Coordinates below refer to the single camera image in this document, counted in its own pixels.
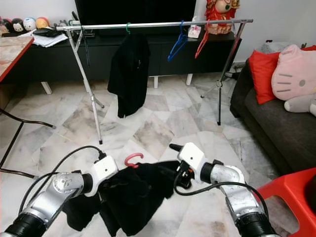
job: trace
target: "red hanger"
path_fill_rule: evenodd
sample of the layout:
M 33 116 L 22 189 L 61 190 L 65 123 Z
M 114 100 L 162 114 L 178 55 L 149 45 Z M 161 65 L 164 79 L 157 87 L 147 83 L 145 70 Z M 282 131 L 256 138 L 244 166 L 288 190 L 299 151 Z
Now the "red hanger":
M 126 157 L 125 161 L 124 161 L 124 164 L 126 166 L 130 166 L 130 167 L 133 167 L 134 169 L 138 168 L 139 165 L 137 164 L 133 164 L 133 163 L 128 163 L 128 161 L 130 159 L 132 159 L 133 157 L 140 157 L 141 159 L 144 158 L 144 155 L 142 153 L 134 153 L 134 154 L 131 154 L 129 155 L 128 157 Z
M 206 44 L 206 42 L 208 40 L 208 30 L 207 29 L 208 29 L 208 23 L 206 24 L 206 31 L 205 31 L 205 34 L 203 36 L 203 39 L 202 39 L 201 43 L 199 43 L 199 46 L 197 48 L 195 59 L 198 57 L 199 53 L 201 53 L 204 45 Z

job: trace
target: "paper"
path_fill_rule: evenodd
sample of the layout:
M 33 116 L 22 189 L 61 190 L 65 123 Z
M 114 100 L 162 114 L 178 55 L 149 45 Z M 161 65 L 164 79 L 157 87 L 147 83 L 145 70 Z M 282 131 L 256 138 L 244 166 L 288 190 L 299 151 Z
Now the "paper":
M 58 35 L 56 37 L 45 37 L 45 36 L 38 36 L 38 35 L 34 35 L 33 32 L 35 30 L 32 30 L 30 32 L 27 32 L 25 34 L 22 34 L 20 35 L 19 37 L 24 37 L 24 36 L 32 36 L 34 37 L 34 42 L 33 44 L 36 44 L 36 45 L 40 45 L 42 47 L 51 47 L 61 41 L 64 41 L 66 39 L 68 39 L 67 36 L 65 36 L 64 34 L 61 34 L 61 35 Z
M 188 37 L 197 39 L 201 32 L 201 26 L 191 25 L 189 28 Z

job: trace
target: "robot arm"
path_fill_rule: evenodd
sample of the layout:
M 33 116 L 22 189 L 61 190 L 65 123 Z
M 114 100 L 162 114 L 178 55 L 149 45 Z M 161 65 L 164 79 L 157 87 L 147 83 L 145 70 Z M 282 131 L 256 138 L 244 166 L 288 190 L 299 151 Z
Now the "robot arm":
M 219 161 L 208 163 L 204 153 L 193 143 L 185 146 L 170 144 L 179 151 L 178 159 L 194 172 L 197 182 L 218 184 L 238 182 L 245 184 L 244 175 L 234 166 L 224 166 Z M 246 187 L 222 185 L 220 190 L 226 196 L 226 204 L 242 237 L 279 237 L 256 197 Z
M 65 202 L 80 194 L 96 194 L 99 184 L 118 172 L 111 156 L 92 165 L 87 174 L 59 173 L 47 189 L 38 194 L 0 237 L 41 237 L 50 227 Z

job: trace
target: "television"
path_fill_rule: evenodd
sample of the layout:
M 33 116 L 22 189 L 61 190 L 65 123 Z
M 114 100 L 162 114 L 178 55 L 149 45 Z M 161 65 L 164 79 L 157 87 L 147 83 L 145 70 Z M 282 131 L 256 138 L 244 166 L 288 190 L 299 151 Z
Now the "television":
M 75 0 L 82 25 L 107 25 L 191 21 L 196 0 Z M 147 34 L 173 33 L 173 27 L 133 29 Z M 105 30 L 107 34 L 121 34 L 124 29 Z

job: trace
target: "red table edge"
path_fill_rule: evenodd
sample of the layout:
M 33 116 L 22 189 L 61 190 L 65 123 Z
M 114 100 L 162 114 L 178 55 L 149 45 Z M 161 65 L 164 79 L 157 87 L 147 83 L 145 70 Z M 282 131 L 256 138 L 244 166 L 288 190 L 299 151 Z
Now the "red table edge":
M 19 55 L 11 62 L 9 67 L 6 68 L 6 70 L 2 73 L 0 76 L 0 82 L 4 79 L 4 77 L 10 72 L 10 70 L 13 68 L 13 66 L 16 64 L 17 61 L 22 57 L 22 55 L 25 53 L 25 51 L 31 46 L 31 44 L 34 42 L 34 38 L 28 42 L 28 44 L 24 47 L 24 49 L 19 53 Z

